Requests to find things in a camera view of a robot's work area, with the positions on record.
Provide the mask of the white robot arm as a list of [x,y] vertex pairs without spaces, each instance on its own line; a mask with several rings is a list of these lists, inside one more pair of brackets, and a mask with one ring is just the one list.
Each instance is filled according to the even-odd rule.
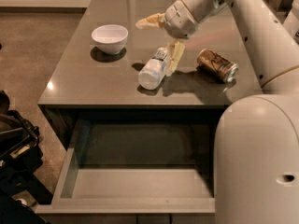
[[222,114],[213,151],[215,224],[299,224],[299,46],[263,0],[177,0],[137,22],[188,39],[231,9],[259,91]]

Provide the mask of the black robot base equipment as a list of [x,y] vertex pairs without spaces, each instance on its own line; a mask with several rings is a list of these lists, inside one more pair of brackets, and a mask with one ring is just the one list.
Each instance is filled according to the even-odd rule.
[[48,204],[52,194],[34,175],[43,156],[39,128],[9,106],[7,94],[0,91],[0,224],[50,224],[25,201],[12,198],[27,190],[38,203]]

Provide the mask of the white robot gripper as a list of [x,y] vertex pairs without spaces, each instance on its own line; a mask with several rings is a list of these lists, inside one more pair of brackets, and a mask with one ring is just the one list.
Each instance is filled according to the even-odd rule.
[[177,0],[164,14],[152,14],[139,20],[135,26],[138,29],[164,28],[170,36],[179,38],[167,45],[169,58],[166,75],[170,77],[176,71],[184,53],[185,41],[183,39],[189,39],[196,32],[198,23],[185,4],[181,0]]

